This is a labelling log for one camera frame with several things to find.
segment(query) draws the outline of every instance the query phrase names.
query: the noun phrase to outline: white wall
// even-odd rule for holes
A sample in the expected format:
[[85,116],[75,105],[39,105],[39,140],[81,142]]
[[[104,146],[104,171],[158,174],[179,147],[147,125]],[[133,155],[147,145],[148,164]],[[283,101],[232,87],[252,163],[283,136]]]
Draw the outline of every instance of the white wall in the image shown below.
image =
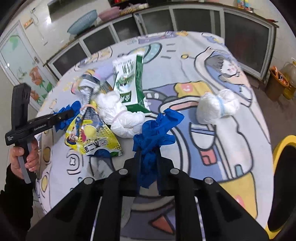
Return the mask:
[[[0,104],[1,124],[0,124],[0,189],[3,189],[6,177],[6,167],[9,147],[5,144],[5,133],[11,130],[11,96],[13,85],[0,68],[0,97],[5,100],[5,104]],[[33,119],[37,111],[29,105],[28,119]]]
[[[18,20],[23,25],[33,18],[36,25],[32,24],[24,31],[43,63],[69,42],[70,34],[67,33],[67,30],[78,18],[93,9],[96,9],[99,14],[110,8],[108,0],[80,0],[65,6],[57,14],[54,14],[55,19],[51,19],[47,7],[47,3],[50,1],[32,1],[17,14],[7,27],[10,28]],[[35,16],[31,14],[33,8],[36,8]]]
[[[219,2],[237,6],[237,0],[220,0]],[[256,14],[278,21],[276,24],[279,28],[276,33],[276,44],[271,65],[281,69],[287,61],[291,62],[291,58],[296,58],[296,37],[284,17],[270,0],[249,0],[249,4],[250,7],[255,9]]]

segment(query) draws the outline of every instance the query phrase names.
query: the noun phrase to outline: plastic jug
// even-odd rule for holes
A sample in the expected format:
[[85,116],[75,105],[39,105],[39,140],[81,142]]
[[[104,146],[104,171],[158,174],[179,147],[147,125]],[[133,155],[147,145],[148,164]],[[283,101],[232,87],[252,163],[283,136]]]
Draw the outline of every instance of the plastic jug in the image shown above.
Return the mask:
[[296,90],[296,60],[292,58],[292,63],[289,63],[281,69],[283,75],[289,81],[289,87],[284,90],[283,95],[287,99],[292,99]]

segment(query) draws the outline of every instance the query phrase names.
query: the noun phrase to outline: light switch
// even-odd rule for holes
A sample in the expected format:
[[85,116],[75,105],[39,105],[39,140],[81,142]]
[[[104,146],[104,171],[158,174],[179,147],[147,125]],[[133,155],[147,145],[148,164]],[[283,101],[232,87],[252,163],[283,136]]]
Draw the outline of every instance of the light switch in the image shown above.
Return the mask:
[[30,19],[29,21],[27,21],[26,23],[24,23],[24,28],[27,29],[27,27],[29,27],[32,23],[33,23],[33,20]]

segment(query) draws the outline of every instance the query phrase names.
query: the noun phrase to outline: pink container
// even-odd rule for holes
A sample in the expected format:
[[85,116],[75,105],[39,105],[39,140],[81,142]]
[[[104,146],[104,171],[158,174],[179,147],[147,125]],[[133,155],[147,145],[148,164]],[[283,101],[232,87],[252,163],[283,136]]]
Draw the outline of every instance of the pink container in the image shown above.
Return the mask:
[[98,14],[98,17],[103,21],[106,22],[110,19],[116,18],[119,16],[119,7],[112,7],[108,10],[105,10]]

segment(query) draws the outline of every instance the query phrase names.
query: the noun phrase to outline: printed tablecloth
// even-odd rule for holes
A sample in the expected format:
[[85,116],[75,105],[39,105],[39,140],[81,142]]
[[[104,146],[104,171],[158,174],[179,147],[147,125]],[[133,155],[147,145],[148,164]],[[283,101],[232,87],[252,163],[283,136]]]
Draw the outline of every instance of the printed tablecloth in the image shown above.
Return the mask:
[[[184,120],[169,134],[176,143],[161,147],[164,157],[191,177],[213,177],[265,227],[273,197],[272,151],[268,128],[255,94],[239,63],[216,35],[197,32],[164,32],[129,39],[82,60],[71,68],[49,93],[38,116],[59,111],[79,100],[71,86],[83,73],[99,72],[97,78],[114,86],[112,60],[144,50],[143,89],[151,114],[167,108],[181,112]],[[231,89],[240,101],[234,116],[201,125],[195,117],[199,97],[209,91]],[[65,145],[65,132],[54,129],[39,136],[41,168],[37,194],[49,212],[86,177],[95,165],[108,175],[134,156],[133,140],[118,138],[124,155],[111,159],[83,156]],[[172,197],[160,197],[156,183],[141,189],[131,207],[122,237],[136,240],[174,240],[175,215]]]

